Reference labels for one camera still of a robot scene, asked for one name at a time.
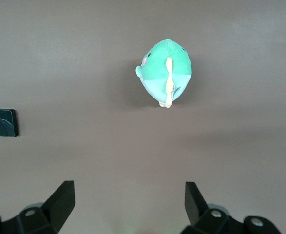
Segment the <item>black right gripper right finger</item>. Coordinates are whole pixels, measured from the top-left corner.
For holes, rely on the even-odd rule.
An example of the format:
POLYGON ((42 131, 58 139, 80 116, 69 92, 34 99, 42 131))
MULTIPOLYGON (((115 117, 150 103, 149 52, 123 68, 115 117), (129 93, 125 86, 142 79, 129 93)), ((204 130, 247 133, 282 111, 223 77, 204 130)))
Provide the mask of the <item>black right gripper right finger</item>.
POLYGON ((247 216, 235 220, 220 206, 209 206, 196 183, 185 184, 185 210, 190 222, 184 234, 278 234, 279 229, 268 219, 247 216))

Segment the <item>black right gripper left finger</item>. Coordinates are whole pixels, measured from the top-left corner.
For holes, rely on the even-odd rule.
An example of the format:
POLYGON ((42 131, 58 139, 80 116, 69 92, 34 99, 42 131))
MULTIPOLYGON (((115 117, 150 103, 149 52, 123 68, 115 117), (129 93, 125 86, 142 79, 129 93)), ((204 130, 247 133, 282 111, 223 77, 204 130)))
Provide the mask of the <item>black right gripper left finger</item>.
POLYGON ((74 207, 75 185, 67 180, 44 203, 29 205, 7 221, 0 216, 0 234, 58 234, 74 207))

